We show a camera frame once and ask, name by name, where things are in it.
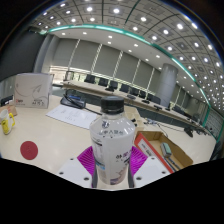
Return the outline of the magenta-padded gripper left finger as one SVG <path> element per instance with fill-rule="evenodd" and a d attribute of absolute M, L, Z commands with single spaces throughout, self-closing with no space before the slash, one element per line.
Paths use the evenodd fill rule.
<path fill-rule="evenodd" d="M 96 187 L 96 168 L 92 147 L 76 158 L 68 159 L 56 173 L 57 176 L 84 188 Z"/>

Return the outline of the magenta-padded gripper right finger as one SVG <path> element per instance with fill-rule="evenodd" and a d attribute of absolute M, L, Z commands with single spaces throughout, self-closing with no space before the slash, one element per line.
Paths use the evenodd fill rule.
<path fill-rule="evenodd" d="M 130 188 L 140 188 L 170 174 L 155 156 L 146 156 L 139 149 L 131 150 L 128 170 Z"/>

